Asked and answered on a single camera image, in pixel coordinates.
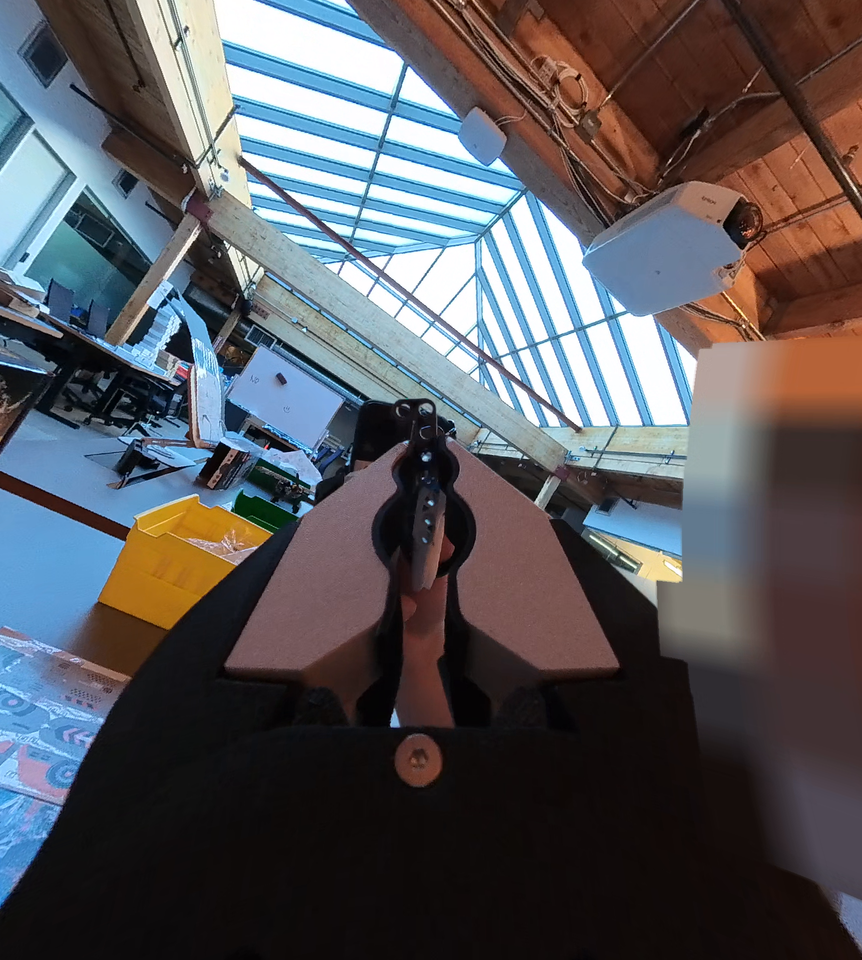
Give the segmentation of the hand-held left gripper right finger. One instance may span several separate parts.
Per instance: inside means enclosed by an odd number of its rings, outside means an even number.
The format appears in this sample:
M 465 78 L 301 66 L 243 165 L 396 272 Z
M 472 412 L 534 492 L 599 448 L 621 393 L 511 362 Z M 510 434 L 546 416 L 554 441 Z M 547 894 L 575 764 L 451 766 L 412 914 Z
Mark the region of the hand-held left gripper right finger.
M 519 689 L 611 678 L 620 669 L 543 509 L 454 440 L 442 670 L 458 726 L 487 726 Z

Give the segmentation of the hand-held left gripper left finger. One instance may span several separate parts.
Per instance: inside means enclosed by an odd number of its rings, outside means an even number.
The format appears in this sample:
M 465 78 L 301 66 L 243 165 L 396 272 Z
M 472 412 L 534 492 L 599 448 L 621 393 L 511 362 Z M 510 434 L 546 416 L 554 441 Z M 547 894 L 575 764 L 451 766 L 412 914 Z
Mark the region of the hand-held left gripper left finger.
M 351 722 L 389 726 L 400 668 L 380 663 L 392 570 L 373 529 L 407 451 L 400 442 L 349 474 L 298 522 L 224 663 L 230 678 L 326 688 Z

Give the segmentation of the grey desk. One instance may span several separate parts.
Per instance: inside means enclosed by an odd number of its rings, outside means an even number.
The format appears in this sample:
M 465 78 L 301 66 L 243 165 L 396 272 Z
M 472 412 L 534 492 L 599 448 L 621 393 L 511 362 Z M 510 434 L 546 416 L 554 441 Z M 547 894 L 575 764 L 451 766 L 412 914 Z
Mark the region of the grey desk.
M 0 456 L 0 472 L 127 531 L 138 513 L 199 495 L 221 506 L 232 493 L 195 485 L 197 469 L 111 489 L 123 446 L 94 428 L 77 430 L 32 413 Z M 129 676 L 166 635 L 99 603 L 124 542 L 0 488 L 0 627 Z

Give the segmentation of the person's right hand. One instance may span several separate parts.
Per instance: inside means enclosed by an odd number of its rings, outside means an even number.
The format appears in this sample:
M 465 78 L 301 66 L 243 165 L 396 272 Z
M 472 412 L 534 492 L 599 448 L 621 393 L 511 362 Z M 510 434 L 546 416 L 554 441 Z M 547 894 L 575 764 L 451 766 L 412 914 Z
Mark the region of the person's right hand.
M 438 662 L 445 652 L 448 579 L 428 589 L 403 593 L 402 667 L 396 696 L 401 726 L 452 728 L 454 718 Z

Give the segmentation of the green storage bin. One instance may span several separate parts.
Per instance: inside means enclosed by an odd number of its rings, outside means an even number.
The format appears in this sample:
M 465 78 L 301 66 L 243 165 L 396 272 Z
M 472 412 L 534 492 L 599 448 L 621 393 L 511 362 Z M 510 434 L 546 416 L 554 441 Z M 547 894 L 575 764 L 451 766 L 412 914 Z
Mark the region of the green storage bin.
M 308 494 L 298 506 L 298 513 L 292 512 L 289 504 L 271 501 L 272 486 L 279 478 L 298 482 L 308 489 Z M 238 517 L 263 528 L 271 534 L 293 522 L 297 522 L 302 504 L 308 506 L 312 504 L 314 489 L 298 476 L 271 462 L 256 461 L 246 476 L 246 482 L 263 491 L 267 496 L 250 495 L 241 490 L 232 501 L 231 510 Z

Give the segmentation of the whiteboard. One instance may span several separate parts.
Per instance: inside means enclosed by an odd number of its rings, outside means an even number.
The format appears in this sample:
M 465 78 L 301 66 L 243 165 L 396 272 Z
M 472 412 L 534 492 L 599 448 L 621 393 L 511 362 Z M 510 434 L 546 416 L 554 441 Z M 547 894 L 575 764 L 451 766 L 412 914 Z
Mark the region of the whiteboard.
M 258 346 L 231 385 L 231 403 L 308 449 L 316 449 L 343 397 L 280 354 Z

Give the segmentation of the clear plastic bags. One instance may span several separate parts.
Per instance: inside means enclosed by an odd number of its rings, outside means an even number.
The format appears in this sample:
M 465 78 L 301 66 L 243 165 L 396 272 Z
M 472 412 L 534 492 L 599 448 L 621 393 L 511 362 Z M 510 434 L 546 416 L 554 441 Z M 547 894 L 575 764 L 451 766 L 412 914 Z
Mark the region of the clear plastic bags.
M 255 544 L 249 543 L 242 535 L 239 536 L 239 532 L 235 530 L 226 531 L 221 539 L 216 541 L 191 536 L 185 537 L 184 541 L 199 550 L 223 559 L 235 567 L 251 556 L 257 548 Z

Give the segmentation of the black white small box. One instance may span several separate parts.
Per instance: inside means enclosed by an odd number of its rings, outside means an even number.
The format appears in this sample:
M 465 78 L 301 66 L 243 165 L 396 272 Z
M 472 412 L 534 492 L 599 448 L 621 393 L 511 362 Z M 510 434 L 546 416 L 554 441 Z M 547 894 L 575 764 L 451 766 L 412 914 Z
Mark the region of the black white small box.
M 265 449 L 236 434 L 224 436 L 197 474 L 197 486 L 223 491 L 243 483 Z

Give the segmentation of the yellow storage bin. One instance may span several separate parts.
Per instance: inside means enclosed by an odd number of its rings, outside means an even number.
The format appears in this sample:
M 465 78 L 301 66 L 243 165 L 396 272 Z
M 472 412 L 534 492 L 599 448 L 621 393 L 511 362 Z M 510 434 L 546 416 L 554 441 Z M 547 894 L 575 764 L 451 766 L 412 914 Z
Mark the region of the yellow storage bin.
M 154 626 L 169 629 L 237 566 L 187 544 L 184 538 L 220 540 L 235 530 L 259 547 L 271 534 L 197 495 L 134 517 L 99 601 Z

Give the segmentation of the leaning cardboard board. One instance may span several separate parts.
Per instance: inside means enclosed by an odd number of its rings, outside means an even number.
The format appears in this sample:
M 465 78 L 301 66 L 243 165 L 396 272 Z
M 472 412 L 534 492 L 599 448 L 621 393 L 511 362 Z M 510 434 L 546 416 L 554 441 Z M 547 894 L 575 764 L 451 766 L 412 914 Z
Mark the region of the leaning cardboard board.
M 213 450 L 225 433 L 221 368 L 203 319 L 186 304 L 179 308 L 189 331 L 193 366 L 188 376 L 188 408 L 192 447 Z

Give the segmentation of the black tablet stand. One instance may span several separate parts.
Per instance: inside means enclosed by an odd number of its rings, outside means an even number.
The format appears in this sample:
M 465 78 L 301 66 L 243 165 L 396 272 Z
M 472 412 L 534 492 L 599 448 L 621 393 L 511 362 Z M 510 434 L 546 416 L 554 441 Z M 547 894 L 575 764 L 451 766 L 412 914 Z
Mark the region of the black tablet stand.
M 115 479 L 107 484 L 109 489 L 125 489 L 199 466 L 183 452 L 193 450 L 185 439 L 121 437 L 119 442 L 125 447 L 111 467 Z

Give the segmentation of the sticker sheet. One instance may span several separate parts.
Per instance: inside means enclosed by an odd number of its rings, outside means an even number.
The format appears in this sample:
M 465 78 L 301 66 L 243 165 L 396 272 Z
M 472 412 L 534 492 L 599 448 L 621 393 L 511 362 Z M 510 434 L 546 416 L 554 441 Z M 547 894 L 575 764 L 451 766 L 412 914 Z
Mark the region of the sticker sheet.
M 129 677 L 0 628 L 0 788 L 62 805 Z

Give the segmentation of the white ceiling box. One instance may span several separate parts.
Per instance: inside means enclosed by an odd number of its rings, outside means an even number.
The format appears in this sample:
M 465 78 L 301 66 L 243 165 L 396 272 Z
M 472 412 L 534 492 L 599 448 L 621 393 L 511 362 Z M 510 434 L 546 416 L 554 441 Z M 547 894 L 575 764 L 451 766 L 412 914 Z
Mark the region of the white ceiling box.
M 508 143 L 502 127 L 479 106 L 461 120 L 458 138 L 472 159 L 485 167 L 502 157 Z

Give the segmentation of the white ceiling projector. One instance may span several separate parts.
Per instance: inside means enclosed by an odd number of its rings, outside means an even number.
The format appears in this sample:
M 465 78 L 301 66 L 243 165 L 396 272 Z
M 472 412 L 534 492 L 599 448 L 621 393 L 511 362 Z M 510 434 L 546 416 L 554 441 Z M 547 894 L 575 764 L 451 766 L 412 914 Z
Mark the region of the white ceiling projector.
M 631 315 L 653 316 L 731 289 L 763 228 L 760 207 L 743 194 L 689 181 L 602 231 L 582 263 Z

